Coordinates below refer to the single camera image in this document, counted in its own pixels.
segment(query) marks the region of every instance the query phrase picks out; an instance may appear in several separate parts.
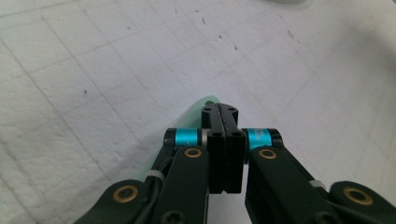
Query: teal spacer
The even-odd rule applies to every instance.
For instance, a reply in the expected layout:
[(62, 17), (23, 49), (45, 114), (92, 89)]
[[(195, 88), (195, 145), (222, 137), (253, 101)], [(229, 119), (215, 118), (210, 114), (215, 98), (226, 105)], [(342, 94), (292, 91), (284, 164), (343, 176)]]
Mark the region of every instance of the teal spacer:
[(256, 147), (271, 146), (272, 139), (268, 129), (247, 129), (249, 150)]
[(175, 146), (198, 146), (198, 129), (176, 129)]

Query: white cable tie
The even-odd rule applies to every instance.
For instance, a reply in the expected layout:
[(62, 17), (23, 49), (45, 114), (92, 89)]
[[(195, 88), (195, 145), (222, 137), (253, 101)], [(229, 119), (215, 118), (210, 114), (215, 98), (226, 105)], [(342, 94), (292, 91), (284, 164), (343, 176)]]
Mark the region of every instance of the white cable tie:
[(309, 183), (314, 188), (323, 188), (326, 190), (326, 186), (320, 180), (311, 180), (311, 181), (309, 181)]
[(146, 178), (149, 176), (154, 176), (154, 177), (160, 178), (162, 182), (165, 181), (165, 175), (163, 174), (163, 172), (158, 171), (158, 170), (149, 170), (146, 173)]

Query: metal screw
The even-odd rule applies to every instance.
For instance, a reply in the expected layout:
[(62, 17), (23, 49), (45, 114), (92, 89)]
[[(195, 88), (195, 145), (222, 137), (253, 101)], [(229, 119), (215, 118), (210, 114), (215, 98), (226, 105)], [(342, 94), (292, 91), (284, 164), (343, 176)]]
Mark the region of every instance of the metal screw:
[(161, 224), (186, 224), (186, 216), (179, 211), (169, 211), (163, 215)]
[(318, 212), (315, 214), (316, 224), (339, 224), (339, 219), (328, 212)]

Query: mint green object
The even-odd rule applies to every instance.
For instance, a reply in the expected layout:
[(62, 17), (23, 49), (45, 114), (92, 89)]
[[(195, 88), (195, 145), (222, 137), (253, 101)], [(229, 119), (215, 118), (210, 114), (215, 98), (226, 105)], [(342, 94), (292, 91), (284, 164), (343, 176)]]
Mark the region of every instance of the mint green object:
[[(201, 110), (205, 105), (219, 103), (220, 100), (216, 96), (206, 96), (201, 100), (195, 102), (190, 108), (177, 120), (176, 127), (169, 128), (201, 128)], [(142, 173), (137, 179), (144, 181), (146, 178), (146, 172), (151, 169), (152, 163), (154, 163), (157, 158), (157, 154), (150, 158), (147, 166), (143, 169)]]

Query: quilted white surface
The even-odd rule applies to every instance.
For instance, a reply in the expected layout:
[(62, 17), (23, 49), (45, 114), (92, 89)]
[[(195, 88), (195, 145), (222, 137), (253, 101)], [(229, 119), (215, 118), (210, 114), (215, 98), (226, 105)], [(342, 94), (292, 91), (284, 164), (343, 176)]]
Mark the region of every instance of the quilted white surface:
[[(396, 204), (394, 22), (391, 0), (0, 1), (0, 223), (73, 223), (207, 95)], [(249, 223), (243, 194), (208, 215)]]

